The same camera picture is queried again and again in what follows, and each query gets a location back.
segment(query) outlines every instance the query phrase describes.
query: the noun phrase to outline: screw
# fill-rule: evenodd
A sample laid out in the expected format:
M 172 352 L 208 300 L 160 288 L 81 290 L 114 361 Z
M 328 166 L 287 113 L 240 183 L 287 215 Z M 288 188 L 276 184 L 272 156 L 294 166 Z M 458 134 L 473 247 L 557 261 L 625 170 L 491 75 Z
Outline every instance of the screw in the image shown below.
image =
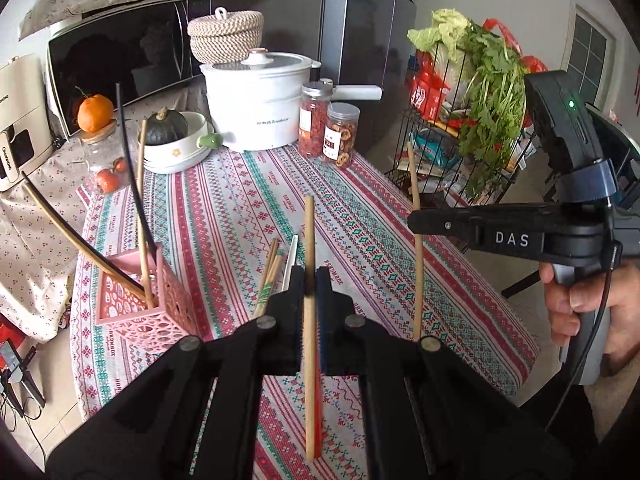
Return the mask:
M 344 318 L 344 322 L 351 328 L 360 328 L 361 326 L 364 326 L 364 317 L 359 316 L 358 314 L 349 314 Z
M 439 339 L 436 339 L 432 336 L 427 336 L 423 338 L 422 341 L 420 341 L 420 345 L 422 346 L 422 349 L 426 350 L 427 352 L 437 352 L 438 350 L 440 350 L 440 346 L 442 346 L 442 343 Z
M 187 337 L 180 339 L 178 344 L 180 345 L 180 350 L 183 350 L 184 352 L 191 352 L 200 346 L 200 338 L 194 335 L 188 335 Z
M 258 328 L 262 330 L 268 330 L 276 326 L 276 319 L 272 316 L 260 316 L 256 321 Z

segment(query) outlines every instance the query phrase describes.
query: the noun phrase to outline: dining table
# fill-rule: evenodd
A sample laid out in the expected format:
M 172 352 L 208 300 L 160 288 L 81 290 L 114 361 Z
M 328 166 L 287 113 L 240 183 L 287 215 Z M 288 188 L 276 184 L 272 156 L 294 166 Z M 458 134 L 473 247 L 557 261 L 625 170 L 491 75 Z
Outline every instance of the dining table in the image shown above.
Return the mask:
M 295 145 L 244 153 L 221 148 L 180 173 L 145 171 L 144 189 L 151 231 L 191 295 L 202 339 L 229 335 L 252 318 L 274 238 L 286 254 L 293 235 L 300 235 L 296 263 L 303 265 L 308 195 L 316 201 L 316 264 L 328 267 L 334 290 L 351 296 L 357 313 L 390 334 L 412 338 L 415 245 L 406 226 L 412 207 L 359 154 L 342 170 L 302 157 Z M 130 187 L 84 199 L 82 236 L 91 245 L 106 255 L 137 246 Z M 158 358 L 96 326 L 97 286 L 97 267 L 80 254 L 70 344 L 85 419 Z M 537 357 L 536 343 L 446 237 L 424 237 L 424 290 L 418 293 L 424 295 L 423 334 L 447 344 L 505 396 L 515 394 Z M 358 380 L 323 376 L 321 382 L 322 456 L 309 463 L 302 378 L 264 378 L 256 478 L 367 477 Z

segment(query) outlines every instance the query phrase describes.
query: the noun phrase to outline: wooden lid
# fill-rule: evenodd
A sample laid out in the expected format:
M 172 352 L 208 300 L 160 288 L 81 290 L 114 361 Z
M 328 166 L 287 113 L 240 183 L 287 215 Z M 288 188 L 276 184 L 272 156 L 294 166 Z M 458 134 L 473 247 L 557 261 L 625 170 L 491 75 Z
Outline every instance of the wooden lid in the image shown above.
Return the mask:
M 107 124 L 104 128 L 101 128 L 97 132 L 86 132 L 81 130 L 80 139 L 85 144 L 95 144 L 96 142 L 100 142 L 103 139 L 109 137 L 113 132 L 116 131 L 116 119 L 112 119 L 109 124 Z

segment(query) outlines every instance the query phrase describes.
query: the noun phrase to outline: glass canister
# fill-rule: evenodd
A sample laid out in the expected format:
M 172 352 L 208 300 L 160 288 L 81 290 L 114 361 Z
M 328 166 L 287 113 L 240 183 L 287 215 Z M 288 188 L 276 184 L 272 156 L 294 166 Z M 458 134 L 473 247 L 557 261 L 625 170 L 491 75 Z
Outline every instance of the glass canister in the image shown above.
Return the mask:
M 324 127 L 322 160 L 346 169 L 353 159 L 360 109 L 348 103 L 330 103 Z
M 138 126 L 135 121 L 128 120 L 126 123 L 129 153 L 136 160 Z M 80 133 L 82 152 L 89 170 L 89 177 L 85 181 L 89 191 L 109 194 L 130 184 L 120 135 L 115 120 L 97 132 Z
M 332 85 L 313 81 L 302 85 L 298 151 L 308 158 L 322 155 L 326 110 L 334 92 Z

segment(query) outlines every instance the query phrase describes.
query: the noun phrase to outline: pink basket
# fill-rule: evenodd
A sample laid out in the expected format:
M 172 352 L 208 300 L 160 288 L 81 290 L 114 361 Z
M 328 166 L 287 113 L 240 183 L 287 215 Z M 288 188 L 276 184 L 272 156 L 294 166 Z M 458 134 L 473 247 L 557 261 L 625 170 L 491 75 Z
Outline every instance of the pink basket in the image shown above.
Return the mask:
M 200 336 L 195 322 L 191 297 L 162 258 L 158 244 L 155 264 L 149 256 L 151 288 L 158 306 L 145 309 L 128 290 L 100 271 L 96 325 L 108 325 L 124 339 L 149 354 L 160 354 L 186 335 Z M 137 249 L 110 256 L 124 273 L 140 278 L 140 256 Z

